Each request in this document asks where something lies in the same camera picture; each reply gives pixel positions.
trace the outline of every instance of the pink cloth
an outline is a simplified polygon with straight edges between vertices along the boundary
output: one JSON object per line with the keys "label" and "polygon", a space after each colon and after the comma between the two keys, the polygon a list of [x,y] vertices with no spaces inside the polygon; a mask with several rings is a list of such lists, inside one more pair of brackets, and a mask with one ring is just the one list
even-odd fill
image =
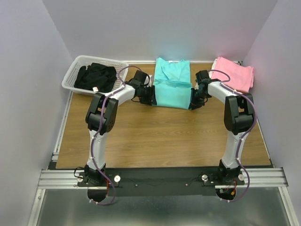
{"label": "pink cloth", "polygon": [[[253,68],[250,66],[243,67],[219,56],[214,69],[225,72],[230,76],[231,80],[224,84],[232,89],[247,93],[253,87]],[[211,79],[228,80],[227,76],[220,72],[213,72]]]}

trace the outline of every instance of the white laundry basket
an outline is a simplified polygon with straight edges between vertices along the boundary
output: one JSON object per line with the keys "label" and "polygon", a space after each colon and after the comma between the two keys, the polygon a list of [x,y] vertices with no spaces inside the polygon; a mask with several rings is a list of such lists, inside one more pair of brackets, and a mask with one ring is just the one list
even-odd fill
{"label": "white laundry basket", "polygon": [[[84,94],[84,95],[93,96],[94,93],[95,93],[94,91],[85,90],[85,89],[78,89],[78,88],[74,87],[74,83],[76,81],[79,69],[82,66],[88,66],[88,65],[91,65],[92,63],[99,63],[99,64],[106,65],[106,66],[113,66],[113,67],[115,67],[117,73],[122,68],[128,66],[128,64],[123,62],[123,61],[111,60],[111,59],[94,57],[94,56],[81,55],[81,56],[78,56],[73,61],[71,66],[69,67],[69,69],[68,69],[68,71],[67,71],[67,73],[64,76],[64,79],[62,81],[62,86],[65,89],[70,89],[75,93],[80,93],[80,94]],[[120,77],[123,81],[126,79],[126,76],[127,76],[127,69],[123,70],[120,73]],[[115,84],[114,84],[114,87],[113,87],[113,90],[119,88],[121,85],[122,85],[122,82],[120,80],[116,80]]]}

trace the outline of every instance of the white wall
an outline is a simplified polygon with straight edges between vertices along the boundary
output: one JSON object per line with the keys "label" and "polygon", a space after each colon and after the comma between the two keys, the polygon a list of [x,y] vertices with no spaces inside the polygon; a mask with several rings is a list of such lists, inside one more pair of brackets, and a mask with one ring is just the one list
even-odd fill
{"label": "white wall", "polygon": [[245,65],[255,67],[253,96],[272,162],[283,167],[301,222],[301,1],[280,0]]}
{"label": "white wall", "polygon": [[66,103],[71,56],[41,0],[0,3],[0,225],[27,225]]}
{"label": "white wall", "polygon": [[277,0],[43,0],[73,58],[242,60]]}

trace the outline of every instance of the wooden table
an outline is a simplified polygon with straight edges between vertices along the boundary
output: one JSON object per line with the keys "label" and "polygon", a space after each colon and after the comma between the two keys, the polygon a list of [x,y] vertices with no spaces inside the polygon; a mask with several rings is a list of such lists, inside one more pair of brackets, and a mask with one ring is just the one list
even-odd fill
{"label": "wooden table", "polygon": [[[154,74],[155,65],[140,65]],[[192,64],[195,74],[211,64]],[[136,69],[130,69],[127,80]],[[57,169],[84,166],[89,156],[90,136],[85,116],[92,97],[73,94],[64,130]],[[223,123],[224,105],[216,98],[205,106],[189,111],[153,107],[127,101],[118,107],[115,126],[106,146],[107,167],[216,166],[227,141]],[[270,165],[269,157],[256,126],[249,134],[243,154],[244,165]]]}

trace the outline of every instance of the gray floor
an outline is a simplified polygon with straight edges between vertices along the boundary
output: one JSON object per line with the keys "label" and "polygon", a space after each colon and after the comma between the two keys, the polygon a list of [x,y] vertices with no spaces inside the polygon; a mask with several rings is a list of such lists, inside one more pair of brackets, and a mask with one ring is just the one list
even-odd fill
{"label": "gray floor", "polygon": [[87,191],[70,189],[46,191],[38,225],[286,226],[289,223],[278,188],[250,188],[243,199],[234,203],[197,195],[119,197],[111,206],[90,204]]}

